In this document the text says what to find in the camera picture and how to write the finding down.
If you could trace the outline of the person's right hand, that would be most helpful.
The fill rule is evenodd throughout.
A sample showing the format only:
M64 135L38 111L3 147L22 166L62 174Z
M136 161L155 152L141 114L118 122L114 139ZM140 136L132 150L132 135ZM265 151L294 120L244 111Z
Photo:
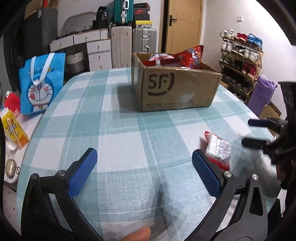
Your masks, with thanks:
M288 178L285 169L280 162L276 164L276 175L277 179L280 181L281 188L287 190Z

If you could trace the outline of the person's left hand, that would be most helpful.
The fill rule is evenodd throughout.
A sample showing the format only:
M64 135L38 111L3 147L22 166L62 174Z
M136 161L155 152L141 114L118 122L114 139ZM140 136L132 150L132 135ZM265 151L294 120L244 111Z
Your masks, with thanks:
M151 237L151 229L148 227L142 227L126 235L120 241L148 241L150 237Z

